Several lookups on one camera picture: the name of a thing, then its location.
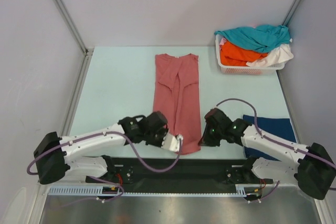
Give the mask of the pink polo shirt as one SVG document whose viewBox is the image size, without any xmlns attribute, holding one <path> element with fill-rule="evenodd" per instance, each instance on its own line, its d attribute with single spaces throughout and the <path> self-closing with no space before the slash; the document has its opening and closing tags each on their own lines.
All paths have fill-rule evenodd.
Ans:
<svg viewBox="0 0 336 224">
<path fill-rule="evenodd" d="M 174 135 L 184 137 L 181 154 L 198 152 L 201 140 L 201 112 L 198 56 L 155 56 L 153 110 L 167 119 Z"/>
</svg>

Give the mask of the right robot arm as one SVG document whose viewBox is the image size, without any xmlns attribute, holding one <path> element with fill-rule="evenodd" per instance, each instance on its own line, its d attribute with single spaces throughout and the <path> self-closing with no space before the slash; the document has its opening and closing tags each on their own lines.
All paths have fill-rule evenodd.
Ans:
<svg viewBox="0 0 336 224">
<path fill-rule="evenodd" d="M 232 121 L 218 108 L 205 115 L 205 122 L 202 144 L 215 147 L 226 140 L 272 157 L 271 160 L 248 158 L 242 169 L 245 181 L 254 183 L 259 178 L 272 179 L 295 185 L 314 199 L 325 199 L 335 179 L 335 164 L 322 145 L 306 146 L 285 140 L 243 119 Z"/>
</svg>

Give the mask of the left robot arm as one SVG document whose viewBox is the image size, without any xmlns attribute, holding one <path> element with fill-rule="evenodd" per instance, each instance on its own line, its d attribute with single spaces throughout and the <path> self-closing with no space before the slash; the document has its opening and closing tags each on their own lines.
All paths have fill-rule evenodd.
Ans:
<svg viewBox="0 0 336 224">
<path fill-rule="evenodd" d="M 169 133 L 166 117 L 157 111 L 149 116 L 126 117 L 83 135 L 58 136 L 50 132 L 35 149 L 32 163 L 42 185 L 60 180 L 110 182 L 117 172 L 108 149 L 127 144 L 134 147 L 142 141 L 172 152 L 180 150 L 180 140 Z"/>
</svg>

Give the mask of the white plastic laundry basket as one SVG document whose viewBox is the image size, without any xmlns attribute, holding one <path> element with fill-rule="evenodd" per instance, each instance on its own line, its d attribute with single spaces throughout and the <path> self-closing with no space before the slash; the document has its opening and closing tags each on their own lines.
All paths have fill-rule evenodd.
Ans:
<svg viewBox="0 0 336 224">
<path fill-rule="evenodd" d="M 240 66 L 226 66 L 221 63 L 220 59 L 220 41 L 222 40 L 222 35 L 215 35 L 215 52 L 217 63 L 223 74 L 247 74 L 247 75 L 268 75 L 281 70 L 284 68 L 284 63 L 279 63 L 272 65 L 270 67 L 240 67 Z"/>
</svg>

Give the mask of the folded navy blue shirt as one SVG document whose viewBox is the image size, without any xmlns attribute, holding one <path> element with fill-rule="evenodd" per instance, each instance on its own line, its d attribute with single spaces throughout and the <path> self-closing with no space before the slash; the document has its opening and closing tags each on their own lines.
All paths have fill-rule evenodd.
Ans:
<svg viewBox="0 0 336 224">
<path fill-rule="evenodd" d="M 290 119 L 273 119 L 273 118 L 258 117 L 257 124 L 261 130 L 265 130 L 266 132 L 273 134 L 277 137 L 283 138 L 285 140 L 294 143 L 297 142 Z M 246 158 L 262 157 L 268 160 L 278 161 L 276 158 L 271 157 L 270 155 L 253 148 L 244 147 L 244 152 Z"/>
</svg>

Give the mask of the orange t shirt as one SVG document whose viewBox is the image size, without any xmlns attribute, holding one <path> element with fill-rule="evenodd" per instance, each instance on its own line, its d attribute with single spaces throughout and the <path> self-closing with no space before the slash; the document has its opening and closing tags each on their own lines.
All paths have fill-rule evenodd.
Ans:
<svg viewBox="0 0 336 224">
<path fill-rule="evenodd" d="M 220 62 L 225 66 L 246 67 L 248 62 L 267 57 L 268 53 L 259 53 L 240 48 L 227 41 L 219 46 Z"/>
</svg>

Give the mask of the white t shirt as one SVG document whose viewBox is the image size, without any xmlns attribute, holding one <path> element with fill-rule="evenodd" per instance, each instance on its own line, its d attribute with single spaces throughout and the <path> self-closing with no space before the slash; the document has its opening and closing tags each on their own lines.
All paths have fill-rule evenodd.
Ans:
<svg viewBox="0 0 336 224">
<path fill-rule="evenodd" d="M 262 59 L 254 62 L 247 62 L 249 67 L 270 67 L 280 63 L 286 63 L 293 59 L 294 55 L 291 52 L 289 44 L 281 44 L 279 47 L 273 49 L 268 55 Z"/>
</svg>

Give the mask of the teal t shirt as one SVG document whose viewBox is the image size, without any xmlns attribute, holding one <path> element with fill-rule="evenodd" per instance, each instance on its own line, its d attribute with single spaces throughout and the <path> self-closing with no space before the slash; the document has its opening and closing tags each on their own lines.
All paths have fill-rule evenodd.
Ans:
<svg viewBox="0 0 336 224">
<path fill-rule="evenodd" d="M 233 45 L 259 53 L 269 53 L 282 44 L 290 44 L 291 36 L 286 26 L 260 25 L 217 30 L 215 35 L 223 36 Z"/>
</svg>

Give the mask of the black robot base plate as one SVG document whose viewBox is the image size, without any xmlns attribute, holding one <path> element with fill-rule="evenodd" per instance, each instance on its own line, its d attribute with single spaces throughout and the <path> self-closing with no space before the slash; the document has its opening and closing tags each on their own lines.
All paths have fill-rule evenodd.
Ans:
<svg viewBox="0 0 336 224">
<path fill-rule="evenodd" d="M 220 194 L 233 193 L 236 185 L 272 184 L 257 178 L 245 159 L 179 159 L 167 172 L 148 170 L 137 158 L 105 157 L 108 171 L 100 179 L 121 183 L 127 193 Z"/>
</svg>

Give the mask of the aluminium frame post left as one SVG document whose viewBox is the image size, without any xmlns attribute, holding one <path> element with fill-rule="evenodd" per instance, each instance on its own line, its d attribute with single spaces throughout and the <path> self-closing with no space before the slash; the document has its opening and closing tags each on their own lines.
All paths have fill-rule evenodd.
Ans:
<svg viewBox="0 0 336 224">
<path fill-rule="evenodd" d="M 68 8 L 66 7 L 63 0 L 53 0 L 56 8 L 58 9 L 61 17 L 63 18 L 66 26 L 68 27 L 73 39 L 75 40 L 75 43 L 79 47 L 80 51 L 86 55 L 88 53 L 88 49 L 85 46 L 85 43 L 79 33 L 79 30 L 74 22 L 74 20 L 71 17 L 71 14 L 68 11 Z"/>
</svg>

